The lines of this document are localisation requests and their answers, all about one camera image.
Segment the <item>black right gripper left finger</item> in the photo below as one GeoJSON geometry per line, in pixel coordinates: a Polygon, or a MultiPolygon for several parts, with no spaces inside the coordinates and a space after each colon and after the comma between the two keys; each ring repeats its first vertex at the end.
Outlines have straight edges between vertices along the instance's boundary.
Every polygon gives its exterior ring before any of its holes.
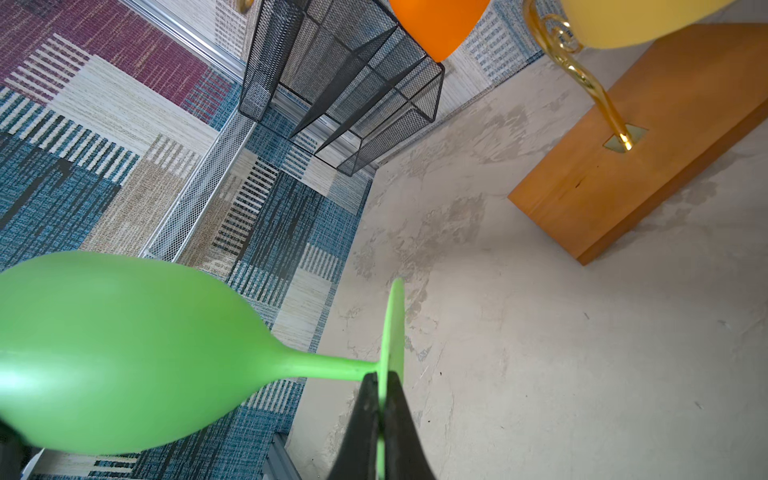
{"type": "Polygon", "coordinates": [[[369,373],[360,385],[338,455],[327,479],[376,479],[378,433],[377,375],[369,373]]]}

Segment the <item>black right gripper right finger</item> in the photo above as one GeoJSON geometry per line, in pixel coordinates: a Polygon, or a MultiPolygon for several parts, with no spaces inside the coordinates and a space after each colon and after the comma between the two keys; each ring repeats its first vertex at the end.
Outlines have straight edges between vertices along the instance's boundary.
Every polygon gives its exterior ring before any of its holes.
{"type": "Polygon", "coordinates": [[[435,480],[425,456],[398,375],[389,372],[384,403],[384,478],[435,480]]]}

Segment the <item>green wine glass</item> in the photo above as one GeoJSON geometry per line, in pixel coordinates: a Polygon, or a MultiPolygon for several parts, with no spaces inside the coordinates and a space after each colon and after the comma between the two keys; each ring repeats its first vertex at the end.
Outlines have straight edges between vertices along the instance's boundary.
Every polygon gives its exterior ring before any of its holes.
{"type": "Polygon", "coordinates": [[[404,374],[404,285],[391,286],[380,357],[286,346],[225,283],[174,263],[87,251],[1,275],[1,419],[27,442],[86,455],[138,452],[214,423],[283,379],[377,375],[376,476],[387,378],[404,374]]]}

